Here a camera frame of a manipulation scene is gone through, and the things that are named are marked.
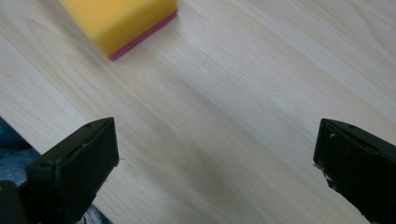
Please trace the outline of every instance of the black plastic part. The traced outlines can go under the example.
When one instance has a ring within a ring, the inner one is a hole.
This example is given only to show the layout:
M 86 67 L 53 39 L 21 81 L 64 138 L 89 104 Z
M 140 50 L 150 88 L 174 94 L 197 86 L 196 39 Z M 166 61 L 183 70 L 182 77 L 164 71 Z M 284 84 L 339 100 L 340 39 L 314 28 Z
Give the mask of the black plastic part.
M 41 223 L 79 221 L 117 166 L 113 118 L 88 123 L 26 167 L 29 191 L 42 202 Z
M 18 187 L 21 204 L 25 220 L 28 224 L 39 223 L 42 209 L 44 208 L 43 201 L 38 197 L 39 195 L 32 192 L 32 186 L 26 181 Z
M 11 181 L 0 181 L 0 223 L 27 224 L 17 186 Z
M 371 222 L 396 223 L 396 147 L 353 125 L 323 119 L 314 162 Z

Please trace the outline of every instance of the pink sponge layer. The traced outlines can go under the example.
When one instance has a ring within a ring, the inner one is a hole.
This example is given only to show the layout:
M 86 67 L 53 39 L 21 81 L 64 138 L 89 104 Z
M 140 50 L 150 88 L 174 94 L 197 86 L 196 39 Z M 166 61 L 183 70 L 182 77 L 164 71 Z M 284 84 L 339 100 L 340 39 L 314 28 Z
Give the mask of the pink sponge layer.
M 131 42 L 126 44 L 124 47 L 122 47 L 119 50 L 117 50 L 115 53 L 110 55 L 108 58 L 111 61 L 114 61 L 114 60 L 118 59 L 120 56 L 122 56 L 122 54 L 128 52 L 130 49 L 132 49 L 138 43 L 142 42 L 144 39 L 149 37 L 149 35 L 153 34 L 157 30 L 159 30 L 161 27 L 165 26 L 165 24 L 168 23 L 169 21 L 171 21 L 176 15 L 177 15 L 177 11 L 173 12 L 172 14 L 167 16 L 165 19 L 163 19 L 162 21 L 158 22 L 153 27 L 149 28 L 145 33 L 143 33 L 142 35 L 140 35 L 137 38 L 133 39 Z

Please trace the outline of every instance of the yellow sponge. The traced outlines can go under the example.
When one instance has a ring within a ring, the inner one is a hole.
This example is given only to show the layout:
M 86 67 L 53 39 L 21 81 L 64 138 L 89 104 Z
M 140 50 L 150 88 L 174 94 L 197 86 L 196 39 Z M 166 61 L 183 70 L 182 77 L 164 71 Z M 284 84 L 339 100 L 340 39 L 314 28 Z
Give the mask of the yellow sponge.
M 60 0 L 86 36 L 115 60 L 177 14 L 177 0 Z

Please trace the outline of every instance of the light wood surface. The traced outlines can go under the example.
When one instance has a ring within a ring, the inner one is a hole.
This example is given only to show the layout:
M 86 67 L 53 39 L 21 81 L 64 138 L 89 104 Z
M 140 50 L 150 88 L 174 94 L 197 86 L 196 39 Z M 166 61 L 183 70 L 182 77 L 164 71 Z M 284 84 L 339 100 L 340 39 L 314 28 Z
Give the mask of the light wood surface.
M 313 165 L 320 119 L 396 144 L 396 2 L 179 0 L 114 63 L 57 1 L 0 0 L 0 116 L 40 152 L 114 117 L 114 223 L 368 223 Z

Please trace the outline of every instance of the wood grain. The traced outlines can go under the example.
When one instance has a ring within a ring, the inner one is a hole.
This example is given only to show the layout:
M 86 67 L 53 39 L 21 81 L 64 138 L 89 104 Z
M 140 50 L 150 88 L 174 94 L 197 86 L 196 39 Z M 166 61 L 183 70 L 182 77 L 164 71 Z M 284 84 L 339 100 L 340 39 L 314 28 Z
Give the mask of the wood grain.
M 396 2 L 179 1 L 114 63 L 57 1 L 0 1 L 0 115 L 40 152 L 114 117 L 114 223 L 368 223 L 313 166 L 322 118 L 396 144 Z

